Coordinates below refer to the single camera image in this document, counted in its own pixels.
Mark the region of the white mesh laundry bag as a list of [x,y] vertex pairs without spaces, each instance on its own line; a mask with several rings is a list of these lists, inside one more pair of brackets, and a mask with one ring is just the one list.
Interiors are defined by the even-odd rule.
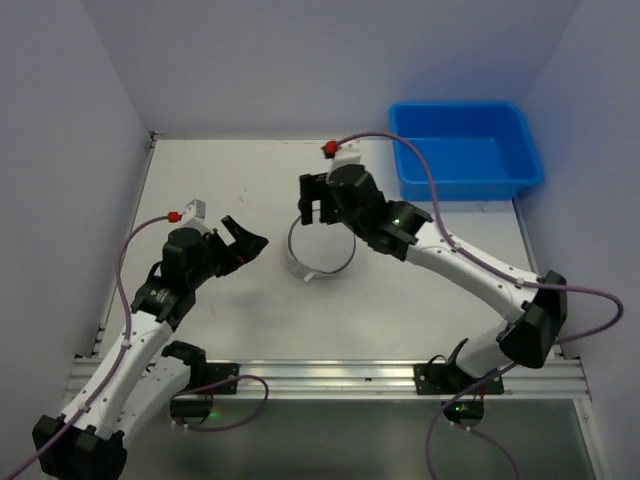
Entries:
[[335,277],[344,272],[356,255],[356,237],[341,223],[302,223],[298,216],[284,236],[286,270],[304,282]]

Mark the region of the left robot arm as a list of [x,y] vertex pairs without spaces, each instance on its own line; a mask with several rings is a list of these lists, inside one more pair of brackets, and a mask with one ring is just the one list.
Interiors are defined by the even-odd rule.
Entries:
[[235,389],[238,371],[209,370],[203,349],[172,336],[194,306],[196,291],[255,260],[266,238],[222,219],[232,243],[199,218],[164,215],[176,224],[132,301],[117,342],[76,397],[55,417],[42,416],[32,431],[42,471],[57,479],[116,479],[134,436],[171,400],[214,396]]

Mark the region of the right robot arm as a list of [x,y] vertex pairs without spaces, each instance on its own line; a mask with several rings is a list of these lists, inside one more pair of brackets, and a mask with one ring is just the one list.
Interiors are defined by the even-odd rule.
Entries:
[[432,216],[406,201],[388,200],[362,165],[299,178],[301,222],[341,223],[374,251],[434,272],[473,294],[502,318],[484,334],[459,342],[445,363],[429,366],[427,381],[459,393],[510,363],[541,368],[567,316],[565,278],[539,277],[476,251],[482,268],[461,253],[466,243],[442,234]]

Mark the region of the blue plastic bin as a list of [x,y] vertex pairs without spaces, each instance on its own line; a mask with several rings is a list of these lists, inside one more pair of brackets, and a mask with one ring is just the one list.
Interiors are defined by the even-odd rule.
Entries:
[[441,201],[511,200],[544,179],[525,116],[511,102],[400,102],[389,124],[427,161]]

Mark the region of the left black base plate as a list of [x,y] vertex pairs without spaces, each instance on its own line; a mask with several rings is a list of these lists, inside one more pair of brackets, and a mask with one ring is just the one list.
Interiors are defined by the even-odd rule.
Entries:
[[[240,374],[240,365],[230,362],[208,363],[205,375],[205,384],[213,385]],[[217,388],[206,390],[207,395],[235,395],[237,383],[230,382]]]

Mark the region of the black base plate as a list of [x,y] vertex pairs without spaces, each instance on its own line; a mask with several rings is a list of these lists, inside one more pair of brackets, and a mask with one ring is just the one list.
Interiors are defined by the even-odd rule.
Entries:
[[413,381],[418,395],[502,395],[506,393],[503,379],[496,370],[474,377],[456,363],[458,352],[447,358],[436,355],[424,363],[413,365]]
[[[205,375],[205,384],[213,385],[240,374],[240,365],[230,362],[208,363]],[[235,395],[237,383],[230,382],[217,388],[206,390],[207,395]]]

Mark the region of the aluminium mounting rail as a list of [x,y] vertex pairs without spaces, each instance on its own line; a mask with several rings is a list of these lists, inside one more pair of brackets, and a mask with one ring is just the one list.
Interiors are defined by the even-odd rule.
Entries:
[[[237,360],[235,372],[255,375],[269,385],[273,400],[440,400],[425,395],[414,372],[416,360]],[[471,400],[583,400],[590,391],[578,360],[551,359],[541,369],[517,366],[502,375],[504,392],[469,394]]]

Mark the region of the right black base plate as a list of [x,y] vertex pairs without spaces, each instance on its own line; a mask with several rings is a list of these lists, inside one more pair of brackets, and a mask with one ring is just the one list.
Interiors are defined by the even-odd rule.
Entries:
[[413,365],[413,381],[418,395],[502,395],[506,393],[503,379],[496,370],[474,377],[456,363],[458,352],[447,358],[436,355],[424,363]]

